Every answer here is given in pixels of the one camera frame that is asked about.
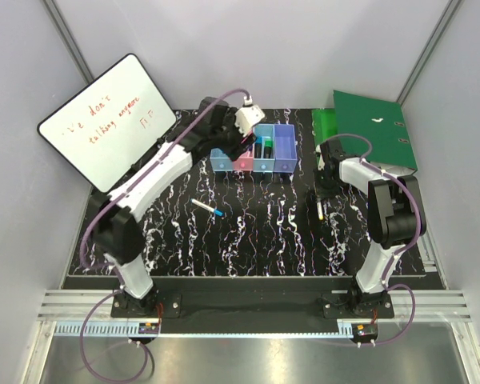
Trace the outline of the yellow white marker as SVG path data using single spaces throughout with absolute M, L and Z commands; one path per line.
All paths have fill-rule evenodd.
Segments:
M 320 221 L 324 220 L 324 210 L 322 201 L 317 201 L 317 211 L 318 211 L 318 218 Z

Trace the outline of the black marker blue cap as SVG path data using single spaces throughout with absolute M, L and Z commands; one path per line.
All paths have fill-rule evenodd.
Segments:
M 262 158 L 263 138 L 257 137 L 254 144 L 254 158 Z

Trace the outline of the light blue storage bin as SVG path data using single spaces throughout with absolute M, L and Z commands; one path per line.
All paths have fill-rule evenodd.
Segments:
M 274 171 L 275 165 L 275 139 L 274 139 L 274 125 L 273 124 L 258 124 L 254 128 L 254 135 L 263 138 L 264 141 L 270 139 L 274 142 L 272 158 L 264 158 L 262 150 L 262 158 L 254 158 L 253 172 L 271 173 Z

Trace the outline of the green black highlighter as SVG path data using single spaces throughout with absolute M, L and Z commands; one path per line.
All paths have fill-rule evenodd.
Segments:
M 272 158 L 274 142 L 270 139 L 264 141 L 263 157 Z

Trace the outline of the purple storage bin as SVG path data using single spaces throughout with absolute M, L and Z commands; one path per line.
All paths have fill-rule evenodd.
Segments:
M 274 172 L 292 174 L 297 164 L 295 128 L 291 124 L 274 126 Z

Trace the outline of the white marker blue cap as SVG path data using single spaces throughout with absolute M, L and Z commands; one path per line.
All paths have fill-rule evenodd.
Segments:
M 222 211 L 220 211 L 220 210 L 218 210 L 218 209 L 216 209 L 216 208 L 214 208 L 214 207 L 212 207 L 212 206 L 209 206 L 209 205 L 207 205 L 207 204 L 205 204 L 205 203 L 203 203 L 203 202 L 200 202 L 200 201 L 198 201 L 198 200 L 196 200 L 196 199 L 194 199 L 194 198 L 192 198 L 192 199 L 190 200 L 190 202 L 191 202 L 193 205 L 198 206 L 198 207 L 200 207 L 200 208 L 202 208 L 202 209 L 204 209 L 204 210 L 206 210 L 206 211 L 208 211 L 208 212 L 210 212 L 210 213 L 212 213 L 212 214 L 214 214 L 214 215 L 216 215 L 216 216 L 219 216 L 219 217 L 223 217 L 223 216 L 224 216 L 224 213 L 223 213 Z

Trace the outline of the green lever arch binder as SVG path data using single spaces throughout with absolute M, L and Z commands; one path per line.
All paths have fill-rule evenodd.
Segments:
M 361 155 L 367 151 L 366 142 L 352 137 L 356 134 L 372 144 L 372 151 L 366 156 L 367 161 L 412 171 L 417 169 L 402 108 L 398 103 L 339 90 L 333 92 L 333 100 L 337 129 L 345 152 Z

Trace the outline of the pink storage bin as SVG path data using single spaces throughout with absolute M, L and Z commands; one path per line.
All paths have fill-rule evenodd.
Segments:
M 248 150 L 237 160 L 233 161 L 233 170 L 242 172 L 251 172 L 254 169 L 254 152 Z

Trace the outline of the light blue end bin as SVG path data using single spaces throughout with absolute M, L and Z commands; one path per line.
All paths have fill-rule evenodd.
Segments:
M 210 152 L 210 164 L 215 173 L 230 172 L 234 170 L 233 162 L 218 148 L 214 148 Z

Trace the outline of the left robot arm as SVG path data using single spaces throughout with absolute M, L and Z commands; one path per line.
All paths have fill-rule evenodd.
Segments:
M 120 280 L 118 298 L 127 309 L 146 317 L 159 309 L 158 290 L 145 268 L 146 239 L 140 221 L 152 203 L 180 176 L 219 149 L 237 160 L 254 144 L 254 127 L 265 117 L 245 97 L 242 107 L 206 97 L 191 122 L 174 128 L 158 152 L 127 182 L 108 194 L 95 194 L 90 239 L 103 252 Z

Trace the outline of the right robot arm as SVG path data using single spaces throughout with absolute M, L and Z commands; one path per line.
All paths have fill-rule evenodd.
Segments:
M 390 276 L 403 254 L 426 232 L 426 216 L 415 176 L 395 176 L 368 162 L 367 154 L 346 154 L 340 138 L 340 134 L 328 138 L 315 149 L 315 193 L 319 205 L 338 196 L 346 185 L 368 198 L 370 248 L 345 303 L 361 318 L 385 304 Z

